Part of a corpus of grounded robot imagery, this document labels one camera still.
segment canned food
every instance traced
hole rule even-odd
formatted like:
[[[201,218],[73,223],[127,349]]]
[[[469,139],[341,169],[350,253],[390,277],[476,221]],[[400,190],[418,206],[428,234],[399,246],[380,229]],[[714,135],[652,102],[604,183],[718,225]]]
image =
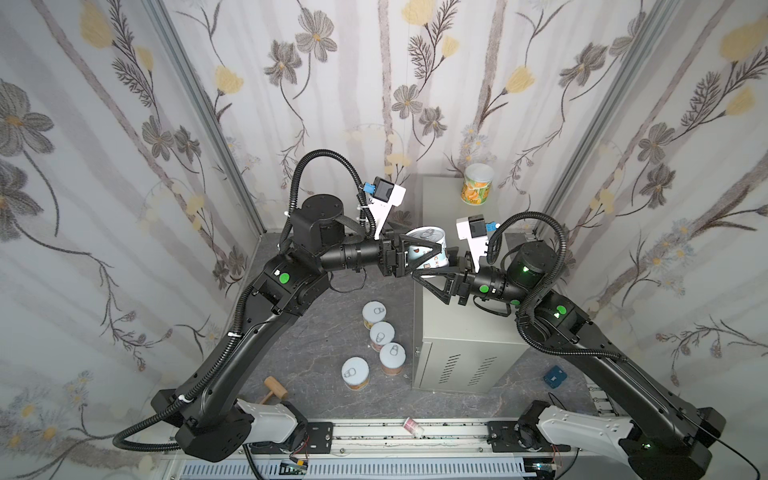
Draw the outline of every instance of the canned food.
[[[422,263],[419,268],[438,268],[448,265],[448,256],[445,254],[445,230],[440,227],[419,227],[407,233],[409,237],[427,240],[442,245],[440,252],[434,257]],[[428,247],[411,245],[408,247],[408,260],[413,261],[421,258],[429,252]]]

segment can lid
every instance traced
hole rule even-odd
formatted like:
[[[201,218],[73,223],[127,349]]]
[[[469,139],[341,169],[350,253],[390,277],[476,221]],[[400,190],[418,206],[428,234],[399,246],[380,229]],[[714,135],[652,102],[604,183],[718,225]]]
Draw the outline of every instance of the can lid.
[[[406,362],[406,349],[399,343],[387,343],[379,352],[379,360],[388,369],[398,369]]]
[[[357,386],[368,378],[368,363],[358,356],[354,356],[344,362],[341,367],[341,376],[344,382],[351,386]]]
[[[493,180],[493,167],[486,164],[470,164],[464,170],[464,176],[476,182],[489,182]]]
[[[371,327],[371,341],[376,345],[386,345],[395,338],[395,327],[389,322],[378,322]]]
[[[381,302],[368,302],[362,308],[362,317],[368,323],[377,323],[384,320],[386,316],[386,307]]]

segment wire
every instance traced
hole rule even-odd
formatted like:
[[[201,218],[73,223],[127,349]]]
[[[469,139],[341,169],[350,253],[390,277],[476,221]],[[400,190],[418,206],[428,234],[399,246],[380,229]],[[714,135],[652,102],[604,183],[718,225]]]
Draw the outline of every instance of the wire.
[[[333,282],[333,272],[331,272],[331,277],[328,279],[328,283],[329,283],[329,288],[336,293],[350,293],[356,290],[362,290],[366,286],[366,280],[368,280],[368,271],[366,270],[365,267],[363,267],[362,268],[362,285],[360,286],[356,286],[355,288],[350,290],[337,290],[333,288],[333,285],[330,285],[330,282]]]
[[[555,394],[554,394],[554,393],[552,393],[552,392],[547,392],[547,395],[549,395],[549,399],[550,399],[550,400],[553,400],[553,402],[552,402],[552,405],[554,405],[554,400],[557,400],[557,401],[558,401],[558,403],[559,403],[559,404],[560,404],[560,405],[563,407],[563,410],[568,410],[568,409],[566,409],[566,408],[565,408],[565,404],[562,402],[562,400],[560,400],[560,399],[559,399],[557,396],[555,396]],[[572,466],[574,466],[574,463],[576,463],[576,458],[578,458],[578,453],[579,453],[579,450],[580,450],[580,449],[579,449],[578,447],[576,447],[576,455],[574,455],[574,461],[573,461],[573,462],[571,462],[571,463],[569,463],[569,464],[568,464],[568,466],[565,468],[565,470],[563,470],[563,471],[561,472],[561,474],[560,474],[560,475],[558,475],[558,477],[557,477],[557,480],[560,480],[560,478],[563,478],[563,475],[565,475],[566,473],[568,473],[568,470],[570,470],[570,469],[571,469],[571,467],[572,467]],[[560,455],[560,466],[563,466],[562,462],[563,462],[563,456],[562,456],[562,455]]]
[[[667,396],[666,396],[666,395],[664,395],[664,394],[663,394],[663,393],[662,393],[662,392],[661,392],[661,391],[660,391],[660,390],[659,390],[659,389],[658,389],[658,388],[657,388],[657,387],[656,387],[656,386],[655,386],[655,385],[654,385],[654,384],[653,384],[653,383],[652,383],[652,382],[651,382],[651,381],[648,379],[648,377],[646,377],[646,376],[645,376],[645,374],[643,374],[643,372],[642,372],[640,369],[638,369],[638,368],[637,368],[637,367],[636,367],[636,366],[635,366],[635,365],[634,365],[632,362],[626,362],[626,363],[627,363],[627,364],[628,364],[630,367],[632,367],[632,369],[633,369],[635,372],[637,372],[637,374],[638,374],[638,375],[640,375],[641,377],[643,377],[643,380],[645,380],[645,381],[646,381],[646,383],[647,383],[648,385],[650,385],[650,387],[651,387],[652,389],[656,390],[656,393],[658,393],[658,394],[659,394],[659,396],[660,396],[662,399],[664,399],[664,400],[665,400],[667,403],[669,403],[669,404],[670,404],[670,407],[672,407],[672,409],[673,409],[673,410],[674,410],[676,413],[678,413],[678,414],[682,415],[682,416],[683,416],[683,418],[684,418],[684,419],[686,419],[686,420],[687,420],[687,421],[688,421],[688,422],[689,422],[691,425],[693,425],[694,427],[696,427],[697,429],[699,429],[701,432],[705,432],[707,435],[709,435],[710,437],[712,437],[712,438],[713,438],[713,439],[715,439],[716,441],[718,441],[718,442],[722,443],[722,444],[723,444],[723,446],[725,446],[725,447],[726,447],[727,449],[729,449],[731,452],[733,452],[733,453],[735,453],[736,455],[738,455],[739,457],[741,457],[741,459],[742,459],[742,460],[744,460],[746,463],[750,464],[750,467],[752,467],[752,469],[755,471],[755,473],[757,473],[757,477],[755,477],[755,480],[760,480],[760,477],[761,477],[761,475],[760,475],[760,470],[759,470],[759,469],[758,469],[758,468],[755,466],[755,464],[753,464],[752,462],[750,462],[750,460],[749,460],[747,457],[745,457],[744,455],[742,455],[742,454],[741,454],[741,452],[739,452],[738,450],[736,450],[734,447],[732,447],[732,446],[728,445],[727,443],[723,442],[722,440],[720,440],[720,439],[719,439],[717,436],[715,436],[715,435],[714,435],[713,433],[711,433],[709,430],[701,428],[701,425],[699,425],[698,423],[694,422],[693,420],[691,420],[691,419],[690,419],[690,417],[689,417],[688,415],[686,415],[685,413],[683,413],[683,412],[681,412],[680,410],[678,410],[678,409],[677,409],[677,407],[676,407],[676,406],[675,406],[675,405],[674,405],[674,404],[673,404],[673,403],[672,403],[672,402],[671,402],[671,401],[670,401],[670,400],[667,398]]]
[[[256,463],[253,461],[253,456],[250,454],[250,444],[243,445],[243,452],[245,452],[245,459],[248,461],[250,472],[253,473],[253,476],[256,477],[256,480],[264,480],[264,477],[261,476],[258,468],[256,468]]]

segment small box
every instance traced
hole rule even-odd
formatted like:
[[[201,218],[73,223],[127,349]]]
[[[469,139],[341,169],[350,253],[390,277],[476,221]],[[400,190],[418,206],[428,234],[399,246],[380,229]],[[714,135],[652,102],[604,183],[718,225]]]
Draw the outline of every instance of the small box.
[[[553,389],[558,388],[566,378],[568,378],[568,374],[563,372],[563,369],[557,365],[553,366],[549,372],[544,375],[544,381]]]

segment wall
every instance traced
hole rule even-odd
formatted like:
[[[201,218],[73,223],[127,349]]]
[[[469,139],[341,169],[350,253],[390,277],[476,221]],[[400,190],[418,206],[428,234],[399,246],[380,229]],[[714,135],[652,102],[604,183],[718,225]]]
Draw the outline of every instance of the wall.
[[[145,478],[109,437],[221,336],[256,237],[138,2],[0,8],[4,477]]]
[[[681,2],[558,212],[568,292],[763,471],[768,8]],[[721,445],[709,478],[753,478]]]
[[[418,224],[419,175],[472,162],[493,165],[503,216],[543,208],[653,2],[164,3],[274,229],[316,148],[408,188],[390,216],[401,227]],[[354,214],[332,161],[314,161],[302,187]]]

